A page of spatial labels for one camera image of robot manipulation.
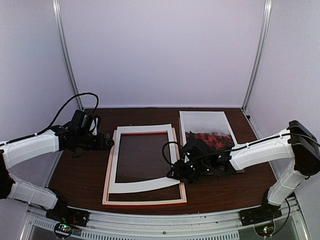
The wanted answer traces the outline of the clear acrylic sheet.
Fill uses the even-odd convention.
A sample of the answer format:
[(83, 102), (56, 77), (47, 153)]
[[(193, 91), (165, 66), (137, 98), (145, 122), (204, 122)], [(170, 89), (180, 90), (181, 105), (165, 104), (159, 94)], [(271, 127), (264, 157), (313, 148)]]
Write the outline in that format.
[[(165, 177), (171, 169), (164, 160), (162, 147), (167, 143), (168, 134), (123, 134), (120, 138), (116, 183), (132, 183)], [(180, 198), (179, 185), (152, 191), (134, 193), (111, 193), (114, 202), (167, 201)]]

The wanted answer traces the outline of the pink wooden picture frame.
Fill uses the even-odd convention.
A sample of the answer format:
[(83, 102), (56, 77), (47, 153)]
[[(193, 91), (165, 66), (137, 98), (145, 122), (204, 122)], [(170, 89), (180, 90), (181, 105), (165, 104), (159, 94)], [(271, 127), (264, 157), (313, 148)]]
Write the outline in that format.
[[(173, 141), (168, 140), (162, 149), (162, 156), (164, 160), (170, 165), (174, 164), (179, 157), (178, 146), (174, 144), (177, 140), (175, 128), (172, 127), (175, 132), (175, 138)], [(180, 182), (179, 185), (179, 193), (180, 198), (173, 200), (158, 200), (158, 201), (111, 201), (109, 200), (109, 196), (111, 193), (105, 194), (103, 189), (102, 195), (102, 204), (106, 207), (115, 207), (115, 208), (140, 208), (140, 207), (159, 207), (159, 206), (179, 206), (185, 205), (187, 203), (187, 195), (185, 190), (185, 185), (183, 182)]]

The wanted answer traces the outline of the red landscape photo print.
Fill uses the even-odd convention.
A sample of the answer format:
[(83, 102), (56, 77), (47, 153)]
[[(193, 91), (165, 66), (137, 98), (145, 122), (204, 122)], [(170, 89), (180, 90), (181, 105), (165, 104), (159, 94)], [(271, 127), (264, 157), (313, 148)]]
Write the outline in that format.
[(180, 111), (179, 126), (183, 145), (191, 137), (203, 140), (215, 150), (238, 144), (224, 111)]

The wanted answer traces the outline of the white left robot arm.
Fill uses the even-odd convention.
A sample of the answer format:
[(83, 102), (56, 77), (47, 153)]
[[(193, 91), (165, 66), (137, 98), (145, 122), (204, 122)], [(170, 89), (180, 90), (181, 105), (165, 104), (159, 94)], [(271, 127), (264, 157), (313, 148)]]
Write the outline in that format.
[(33, 158), (55, 152), (77, 149), (109, 151), (114, 145), (109, 134), (98, 132), (101, 118), (76, 110), (71, 121), (51, 125), (46, 130), (0, 144), (0, 197), (15, 199), (51, 210), (61, 222), (72, 218), (66, 201), (46, 187), (40, 187), (14, 176), (12, 167)]

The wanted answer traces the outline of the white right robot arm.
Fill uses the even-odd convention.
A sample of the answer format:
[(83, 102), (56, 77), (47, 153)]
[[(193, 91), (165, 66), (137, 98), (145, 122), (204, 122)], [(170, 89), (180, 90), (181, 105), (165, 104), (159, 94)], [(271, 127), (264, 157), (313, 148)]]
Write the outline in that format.
[(272, 136), (222, 150), (214, 150), (202, 139), (192, 137), (179, 154), (181, 159), (170, 165), (166, 176), (184, 183), (196, 183), (205, 175), (224, 176), (265, 162), (290, 159), (287, 169), (265, 191), (256, 210), (261, 221), (268, 220), (303, 180), (320, 171), (320, 144), (297, 120)]

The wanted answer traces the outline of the aluminium front rail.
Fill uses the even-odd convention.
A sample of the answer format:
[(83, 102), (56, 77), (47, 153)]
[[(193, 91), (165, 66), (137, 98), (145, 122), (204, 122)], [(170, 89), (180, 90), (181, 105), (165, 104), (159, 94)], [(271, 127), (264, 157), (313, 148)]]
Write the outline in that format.
[(240, 211), (180, 215), (130, 215), (90, 211), (87, 225), (70, 240), (263, 240), (262, 230), (274, 224), (271, 240), (308, 240), (307, 226), (295, 197), (271, 221), (243, 225)]

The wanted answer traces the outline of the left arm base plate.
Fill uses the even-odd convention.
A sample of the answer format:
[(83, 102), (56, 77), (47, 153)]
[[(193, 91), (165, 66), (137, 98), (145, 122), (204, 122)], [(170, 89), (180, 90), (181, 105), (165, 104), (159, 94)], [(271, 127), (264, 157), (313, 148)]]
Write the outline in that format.
[(90, 213), (86, 210), (80, 210), (75, 208), (67, 207), (66, 214), (62, 215), (53, 209), (46, 209), (45, 216), (48, 219), (58, 221), (68, 226), (74, 227), (86, 227)]

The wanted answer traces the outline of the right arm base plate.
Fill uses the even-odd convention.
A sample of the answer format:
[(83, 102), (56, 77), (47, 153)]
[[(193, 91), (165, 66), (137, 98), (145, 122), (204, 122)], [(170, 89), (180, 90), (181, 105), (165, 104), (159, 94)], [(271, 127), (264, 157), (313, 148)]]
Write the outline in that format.
[(255, 225), (263, 222), (271, 221), (282, 216), (281, 210), (275, 212), (263, 211), (259, 207), (241, 210), (239, 217), (242, 226)]

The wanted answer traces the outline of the left aluminium corner post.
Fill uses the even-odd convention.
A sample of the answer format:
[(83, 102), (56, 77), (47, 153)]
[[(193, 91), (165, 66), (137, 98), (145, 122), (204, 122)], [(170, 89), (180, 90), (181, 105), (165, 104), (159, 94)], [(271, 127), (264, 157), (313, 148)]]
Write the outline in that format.
[(70, 60), (70, 55), (68, 51), (68, 45), (67, 45), (67, 40), (66, 40), (66, 35), (65, 35), (64, 25), (63, 25), (62, 11), (61, 11), (61, 1), (53, 0), (52, 7), (53, 7), (53, 13), (54, 13), (57, 31), (59, 35), (59, 41), (60, 41), (60, 46), (62, 50), (62, 56), (63, 56), (64, 66), (66, 69), (67, 78), (71, 87), (72, 94), (75, 96), (79, 94), (79, 90), (76, 84), (76, 80), (75, 80), (75, 76), (74, 76), (74, 72), (73, 72), (73, 68)]

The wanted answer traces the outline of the aluminium corner post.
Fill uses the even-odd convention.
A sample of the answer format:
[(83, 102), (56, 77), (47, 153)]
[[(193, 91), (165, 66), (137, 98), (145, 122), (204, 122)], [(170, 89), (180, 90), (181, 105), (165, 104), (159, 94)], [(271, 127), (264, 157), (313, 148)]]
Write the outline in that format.
[(260, 34), (258, 38), (257, 43), (257, 49), (256, 54), (253, 62), (252, 71), (250, 74), (250, 79), (247, 87), (247, 91), (245, 93), (245, 97), (243, 100), (243, 104), (241, 109), (244, 112), (248, 111), (250, 99), (253, 94), (254, 86), (256, 83), (256, 80), (258, 78), (260, 66), (262, 63), (263, 53), (266, 46), (270, 23), (271, 23), (271, 17), (272, 17), (272, 7), (273, 7), (273, 1), (272, 0), (265, 0), (264, 1), (264, 9), (263, 9), (263, 15), (261, 20), (261, 27), (260, 27)]
[(79, 94), (79, 90), (76, 84), (76, 80), (75, 80), (75, 76), (74, 76), (74, 72), (73, 72), (73, 68), (70, 60), (70, 55), (68, 51), (68, 45), (67, 45), (67, 40), (66, 40), (66, 35), (65, 35), (64, 25), (63, 25), (62, 11), (61, 11), (61, 1), (53, 0), (52, 7), (53, 7), (53, 13), (54, 13), (57, 31), (59, 35), (59, 41), (60, 41), (60, 46), (62, 50), (62, 56), (63, 56), (64, 66), (66, 69), (67, 78), (71, 87), (72, 94), (75, 96)]

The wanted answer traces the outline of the right aluminium corner post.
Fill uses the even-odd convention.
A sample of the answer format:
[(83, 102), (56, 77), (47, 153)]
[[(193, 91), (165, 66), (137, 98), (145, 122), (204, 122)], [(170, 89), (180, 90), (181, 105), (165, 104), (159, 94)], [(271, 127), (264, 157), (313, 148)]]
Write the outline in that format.
[(245, 93), (245, 97), (243, 100), (243, 104), (241, 109), (244, 112), (248, 111), (250, 99), (253, 94), (254, 86), (256, 83), (256, 80), (258, 78), (260, 66), (262, 63), (263, 53), (266, 46), (270, 23), (271, 23), (271, 17), (272, 17), (272, 7), (273, 7), (273, 1), (272, 0), (265, 0), (264, 1), (264, 9), (263, 9), (263, 15), (261, 20), (261, 27), (260, 27), (260, 34), (258, 38), (257, 43), (257, 49), (256, 54), (253, 62), (252, 71), (250, 74), (250, 79), (247, 87), (247, 91)]

